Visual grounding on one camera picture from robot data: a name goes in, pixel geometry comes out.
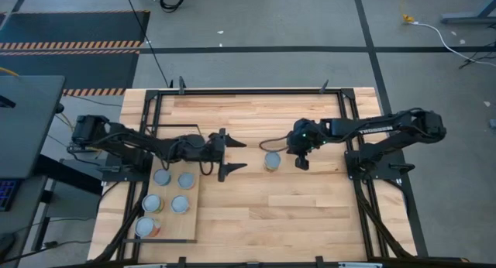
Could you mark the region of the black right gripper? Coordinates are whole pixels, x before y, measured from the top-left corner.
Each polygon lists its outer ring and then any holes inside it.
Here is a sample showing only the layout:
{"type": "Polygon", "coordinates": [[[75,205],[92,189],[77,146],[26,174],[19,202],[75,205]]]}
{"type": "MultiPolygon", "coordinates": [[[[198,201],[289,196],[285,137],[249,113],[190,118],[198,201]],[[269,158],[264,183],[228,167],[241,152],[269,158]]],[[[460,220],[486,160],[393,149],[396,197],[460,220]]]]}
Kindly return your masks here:
{"type": "Polygon", "coordinates": [[[319,122],[310,119],[299,119],[287,137],[287,153],[297,155],[295,166],[301,170],[309,169],[307,155],[314,149],[328,143],[330,140],[329,120],[319,122]]]}

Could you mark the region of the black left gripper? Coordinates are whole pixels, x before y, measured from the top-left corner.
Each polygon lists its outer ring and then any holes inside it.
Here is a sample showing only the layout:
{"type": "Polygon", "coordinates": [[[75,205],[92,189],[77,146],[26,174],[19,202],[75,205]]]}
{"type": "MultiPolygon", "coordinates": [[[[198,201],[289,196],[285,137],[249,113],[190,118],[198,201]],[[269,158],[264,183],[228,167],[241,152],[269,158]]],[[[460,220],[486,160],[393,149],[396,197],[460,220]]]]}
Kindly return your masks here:
{"type": "Polygon", "coordinates": [[[201,135],[188,135],[185,137],[183,146],[183,160],[187,162],[198,162],[202,175],[208,176],[213,171],[213,165],[219,165],[218,181],[224,182],[226,177],[233,171],[244,168],[246,163],[224,164],[224,154],[226,147],[243,148],[245,143],[233,139],[226,135],[224,128],[219,132],[211,133],[208,140],[204,140],[201,135]]]}

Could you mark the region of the white mixed fruit can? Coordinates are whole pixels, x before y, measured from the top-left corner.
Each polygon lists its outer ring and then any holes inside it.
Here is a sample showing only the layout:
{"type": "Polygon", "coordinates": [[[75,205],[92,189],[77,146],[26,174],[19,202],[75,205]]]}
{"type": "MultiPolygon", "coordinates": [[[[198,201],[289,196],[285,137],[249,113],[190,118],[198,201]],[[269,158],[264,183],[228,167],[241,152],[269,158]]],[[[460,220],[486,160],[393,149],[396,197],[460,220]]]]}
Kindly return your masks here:
{"type": "Polygon", "coordinates": [[[269,172],[274,172],[281,164],[281,157],[277,152],[269,152],[264,157],[263,167],[269,172]]]}

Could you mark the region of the short yellow mushroom can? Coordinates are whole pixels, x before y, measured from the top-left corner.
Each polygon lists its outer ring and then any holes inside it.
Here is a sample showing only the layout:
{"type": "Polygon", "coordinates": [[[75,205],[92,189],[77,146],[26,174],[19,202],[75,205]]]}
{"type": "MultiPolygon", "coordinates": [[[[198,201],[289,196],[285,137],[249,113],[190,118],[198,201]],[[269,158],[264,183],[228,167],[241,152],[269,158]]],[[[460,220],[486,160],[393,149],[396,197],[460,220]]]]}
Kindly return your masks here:
{"type": "Polygon", "coordinates": [[[187,172],[180,174],[177,179],[177,185],[180,189],[192,189],[195,185],[195,175],[187,172]]]}

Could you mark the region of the diced tomato can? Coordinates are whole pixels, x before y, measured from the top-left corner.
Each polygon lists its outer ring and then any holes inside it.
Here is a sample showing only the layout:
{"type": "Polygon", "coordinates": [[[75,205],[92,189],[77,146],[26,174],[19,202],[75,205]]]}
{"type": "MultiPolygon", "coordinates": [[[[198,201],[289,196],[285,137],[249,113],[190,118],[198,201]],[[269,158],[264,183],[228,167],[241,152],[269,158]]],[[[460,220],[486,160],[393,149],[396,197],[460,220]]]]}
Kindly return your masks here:
{"type": "Polygon", "coordinates": [[[178,195],[175,196],[170,203],[170,209],[173,213],[184,214],[190,208],[189,199],[187,196],[178,195]]]}

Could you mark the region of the short dark green can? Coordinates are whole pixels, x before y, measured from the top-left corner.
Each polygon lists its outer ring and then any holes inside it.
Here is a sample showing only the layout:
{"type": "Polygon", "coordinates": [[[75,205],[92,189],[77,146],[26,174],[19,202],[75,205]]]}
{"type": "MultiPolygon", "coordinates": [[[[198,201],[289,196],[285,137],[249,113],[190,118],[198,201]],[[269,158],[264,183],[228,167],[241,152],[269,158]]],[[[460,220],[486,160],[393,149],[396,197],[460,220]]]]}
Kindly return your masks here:
{"type": "Polygon", "coordinates": [[[153,174],[153,182],[159,186],[167,186],[171,182],[171,172],[165,169],[156,170],[153,174]]]}

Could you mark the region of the yellow-green label can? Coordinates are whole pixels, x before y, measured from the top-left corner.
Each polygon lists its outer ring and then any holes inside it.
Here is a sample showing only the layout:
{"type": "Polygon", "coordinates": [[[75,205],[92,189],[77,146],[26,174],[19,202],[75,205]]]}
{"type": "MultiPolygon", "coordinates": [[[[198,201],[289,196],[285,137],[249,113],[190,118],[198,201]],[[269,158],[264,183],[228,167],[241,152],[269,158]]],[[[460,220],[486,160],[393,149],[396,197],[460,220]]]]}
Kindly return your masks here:
{"type": "Polygon", "coordinates": [[[164,208],[164,201],[157,194],[148,194],[143,198],[141,205],[145,212],[160,213],[164,208]]]}

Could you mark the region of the yellow can with red swirls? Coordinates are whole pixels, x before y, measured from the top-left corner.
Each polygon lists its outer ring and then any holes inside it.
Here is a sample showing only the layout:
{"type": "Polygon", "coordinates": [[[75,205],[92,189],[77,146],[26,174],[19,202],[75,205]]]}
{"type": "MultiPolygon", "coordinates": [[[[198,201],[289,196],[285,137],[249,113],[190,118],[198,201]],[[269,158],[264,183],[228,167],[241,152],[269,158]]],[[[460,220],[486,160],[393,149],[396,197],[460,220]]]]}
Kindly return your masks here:
{"type": "Polygon", "coordinates": [[[154,218],[141,217],[136,221],[135,234],[140,238],[154,237],[161,229],[161,224],[154,218]]]}

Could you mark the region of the light wooden board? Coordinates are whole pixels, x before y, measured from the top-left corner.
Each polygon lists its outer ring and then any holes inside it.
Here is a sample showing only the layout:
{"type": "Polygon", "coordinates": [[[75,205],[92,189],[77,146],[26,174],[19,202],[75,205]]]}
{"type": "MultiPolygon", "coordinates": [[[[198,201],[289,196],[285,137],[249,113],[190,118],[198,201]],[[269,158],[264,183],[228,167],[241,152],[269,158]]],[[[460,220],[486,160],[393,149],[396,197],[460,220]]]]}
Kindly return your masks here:
{"type": "Polygon", "coordinates": [[[146,191],[148,194],[157,194],[164,201],[164,208],[160,213],[149,213],[142,209],[142,205],[139,206],[141,210],[138,214],[136,221],[145,216],[156,219],[161,224],[160,232],[154,237],[140,238],[135,234],[135,224],[133,223],[131,228],[131,233],[133,237],[139,241],[151,241],[156,240],[158,242],[175,242],[175,241],[194,241],[196,233],[197,224],[197,214],[198,214],[198,198],[199,190],[201,184],[201,173],[199,170],[199,165],[197,163],[189,162],[177,162],[166,164],[159,160],[159,158],[154,157],[153,163],[150,171],[150,181],[146,191]],[[171,181],[167,186],[159,186],[153,182],[153,174],[156,170],[165,169],[169,170],[171,173],[171,181]],[[184,190],[180,189],[177,185],[177,179],[179,175],[187,172],[195,175],[195,185],[192,189],[184,190]],[[170,208],[171,200],[178,195],[187,196],[189,199],[190,208],[184,214],[173,213],[170,208]]]}

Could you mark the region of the black power adapter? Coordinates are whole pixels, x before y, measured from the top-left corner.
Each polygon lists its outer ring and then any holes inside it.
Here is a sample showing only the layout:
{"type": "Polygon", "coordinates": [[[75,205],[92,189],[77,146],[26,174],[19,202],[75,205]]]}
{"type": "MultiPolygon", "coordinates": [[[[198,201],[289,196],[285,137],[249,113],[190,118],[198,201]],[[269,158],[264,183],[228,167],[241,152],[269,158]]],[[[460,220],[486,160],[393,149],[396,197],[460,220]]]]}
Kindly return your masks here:
{"type": "Polygon", "coordinates": [[[96,152],[96,149],[86,148],[84,146],[79,146],[77,144],[70,143],[69,146],[67,147],[67,151],[69,153],[93,153],[96,152]]]}

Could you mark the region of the black hazard-striped floor mat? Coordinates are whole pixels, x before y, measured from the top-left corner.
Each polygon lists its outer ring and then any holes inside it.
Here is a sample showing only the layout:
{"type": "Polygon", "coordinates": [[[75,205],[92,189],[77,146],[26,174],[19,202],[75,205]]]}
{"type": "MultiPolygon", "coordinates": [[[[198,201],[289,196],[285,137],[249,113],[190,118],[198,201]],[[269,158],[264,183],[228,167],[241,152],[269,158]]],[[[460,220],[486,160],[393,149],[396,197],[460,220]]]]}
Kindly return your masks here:
{"type": "Polygon", "coordinates": [[[145,11],[18,12],[0,29],[0,50],[140,47],[145,11]]]}
{"type": "Polygon", "coordinates": [[[138,58],[128,50],[0,52],[0,67],[21,76],[64,76],[65,95],[119,96],[133,86],[138,58]]]}

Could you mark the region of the grey table base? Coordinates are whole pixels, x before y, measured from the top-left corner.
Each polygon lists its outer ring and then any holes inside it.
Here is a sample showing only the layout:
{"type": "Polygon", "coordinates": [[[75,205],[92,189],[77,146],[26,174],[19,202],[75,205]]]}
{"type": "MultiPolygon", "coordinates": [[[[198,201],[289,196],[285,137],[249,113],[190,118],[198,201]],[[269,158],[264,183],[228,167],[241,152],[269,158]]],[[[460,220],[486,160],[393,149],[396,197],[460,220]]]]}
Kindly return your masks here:
{"type": "Polygon", "coordinates": [[[495,9],[496,0],[489,0],[476,11],[442,14],[440,22],[442,24],[494,24],[496,15],[491,16],[491,14],[495,9]]]}

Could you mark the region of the dark grey desk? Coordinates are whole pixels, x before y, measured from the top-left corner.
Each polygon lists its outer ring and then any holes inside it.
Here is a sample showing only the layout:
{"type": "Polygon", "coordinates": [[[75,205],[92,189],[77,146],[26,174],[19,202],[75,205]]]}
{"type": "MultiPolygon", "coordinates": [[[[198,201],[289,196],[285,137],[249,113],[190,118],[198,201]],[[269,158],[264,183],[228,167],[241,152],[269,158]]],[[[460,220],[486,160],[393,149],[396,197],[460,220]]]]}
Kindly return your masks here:
{"type": "Polygon", "coordinates": [[[53,217],[48,209],[62,198],[57,194],[58,184],[62,185],[64,190],[73,191],[77,196],[88,195],[91,201],[100,197],[102,173],[96,168],[102,162],[54,160],[41,154],[30,177],[8,179],[19,180],[20,185],[9,211],[0,211],[0,260],[22,254],[38,207],[44,203],[46,208],[42,212],[41,228],[37,230],[33,244],[34,249],[41,247],[48,222],[53,217]]]}

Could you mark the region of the backlit keyboard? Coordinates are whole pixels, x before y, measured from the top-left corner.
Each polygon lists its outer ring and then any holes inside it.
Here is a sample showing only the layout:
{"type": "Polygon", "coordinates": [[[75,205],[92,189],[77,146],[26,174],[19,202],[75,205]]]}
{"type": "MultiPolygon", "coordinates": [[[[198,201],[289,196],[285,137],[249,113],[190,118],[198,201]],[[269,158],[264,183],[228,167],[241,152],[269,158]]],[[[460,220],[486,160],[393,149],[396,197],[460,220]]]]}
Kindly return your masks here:
{"type": "Polygon", "coordinates": [[[0,179],[0,211],[9,211],[19,185],[19,180],[0,179]]]}

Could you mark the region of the black aluminium table frame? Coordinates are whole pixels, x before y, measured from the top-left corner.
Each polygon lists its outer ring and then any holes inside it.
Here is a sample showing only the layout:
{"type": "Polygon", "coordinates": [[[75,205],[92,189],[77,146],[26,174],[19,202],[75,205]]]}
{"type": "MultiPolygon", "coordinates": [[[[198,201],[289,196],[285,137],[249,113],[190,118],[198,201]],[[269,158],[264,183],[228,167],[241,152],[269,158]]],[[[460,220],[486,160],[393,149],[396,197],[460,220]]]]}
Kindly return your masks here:
{"type": "Polygon", "coordinates": [[[396,187],[378,181],[375,194],[384,224],[407,256],[381,258],[375,228],[359,208],[356,193],[364,189],[346,174],[346,144],[330,144],[312,153],[310,168],[299,170],[292,155],[280,167],[264,169],[259,143],[278,144],[301,118],[365,118],[380,112],[373,88],[212,88],[129,89],[120,122],[146,125],[161,137],[224,128],[243,148],[229,148],[230,163],[246,163],[219,182],[217,169],[201,175],[194,241],[139,241],[128,231],[112,259],[124,265],[166,263],[186,267],[221,266],[282,268],[325,267],[339,262],[382,263],[394,268],[467,268],[461,259],[421,257],[410,226],[413,210],[396,187]]]}

